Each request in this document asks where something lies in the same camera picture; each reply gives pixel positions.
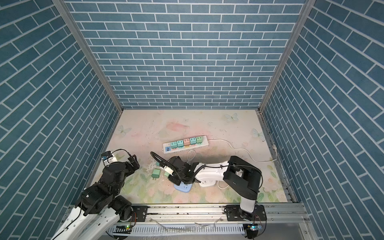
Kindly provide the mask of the teal plug adapter top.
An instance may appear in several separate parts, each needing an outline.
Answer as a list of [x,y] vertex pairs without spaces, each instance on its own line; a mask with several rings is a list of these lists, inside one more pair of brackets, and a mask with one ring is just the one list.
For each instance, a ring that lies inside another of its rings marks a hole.
[[171,149],[176,149],[178,147],[177,142],[171,142],[170,143]]

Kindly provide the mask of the pink plug adapter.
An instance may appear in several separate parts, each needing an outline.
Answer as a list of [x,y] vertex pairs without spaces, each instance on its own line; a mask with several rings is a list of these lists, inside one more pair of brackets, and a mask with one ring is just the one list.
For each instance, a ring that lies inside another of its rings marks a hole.
[[190,139],[184,139],[184,146],[189,146],[190,144]]

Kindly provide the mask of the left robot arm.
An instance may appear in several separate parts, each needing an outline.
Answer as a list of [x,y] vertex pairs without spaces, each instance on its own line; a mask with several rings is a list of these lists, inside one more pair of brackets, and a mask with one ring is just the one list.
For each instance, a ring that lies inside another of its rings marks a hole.
[[83,190],[53,240],[97,240],[117,222],[137,222],[132,203],[120,195],[125,180],[140,168],[136,155],[119,162],[114,153],[101,155],[105,164],[98,182]]

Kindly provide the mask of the blue square power socket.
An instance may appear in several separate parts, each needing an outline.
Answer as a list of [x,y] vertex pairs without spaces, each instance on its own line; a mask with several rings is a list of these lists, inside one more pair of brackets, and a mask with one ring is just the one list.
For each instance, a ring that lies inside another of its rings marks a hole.
[[189,193],[192,189],[192,186],[193,184],[184,184],[184,183],[181,183],[180,185],[174,185],[174,188],[177,190],[177,191],[180,191],[182,193]]

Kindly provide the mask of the white square power socket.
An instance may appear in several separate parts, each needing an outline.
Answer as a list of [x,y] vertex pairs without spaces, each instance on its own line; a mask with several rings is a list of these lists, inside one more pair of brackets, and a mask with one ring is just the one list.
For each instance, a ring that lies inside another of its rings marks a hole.
[[218,182],[222,182],[223,179],[213,179],[213,178],[205,178],[205,179],[200,179],[199,185],[202,188],[207,188],[207,187],[212,187],[215,186]]

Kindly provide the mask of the white long power strip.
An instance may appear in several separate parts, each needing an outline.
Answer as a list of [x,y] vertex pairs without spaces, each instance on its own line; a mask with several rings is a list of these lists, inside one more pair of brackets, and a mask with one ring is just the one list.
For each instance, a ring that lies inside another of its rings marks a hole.
[[162,152],[164,154],[170,154],[170,153],[176,153],[176,152],[181,152],[181,151],[189,151],[189,150],[193,150],[193,149],[209,146],[209,141],[208,141],[207,136],[203,136],[203,138],[204,138],[204,141],[202,143],[200,143],[200,144],[184,146],[182,148],[176,148],[176,149],[171,149],[171,146],[170,146],[171,142],[163,143]]

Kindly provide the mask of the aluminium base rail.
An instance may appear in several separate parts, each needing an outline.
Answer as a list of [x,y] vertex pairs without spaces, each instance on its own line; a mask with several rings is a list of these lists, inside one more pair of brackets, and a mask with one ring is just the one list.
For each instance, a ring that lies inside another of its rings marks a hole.
[[265,230],[274,230],[282,224],[284,227],[298,227],[305,240],[317,238],[303,204],[299,203],[256,205],[253,213],[242,211],[238,204],[160,204],[146,207],[144,222],[132,226],[128,222],[117,222],[103,235],[114,240],[224,234],[241,234],[254,239]]

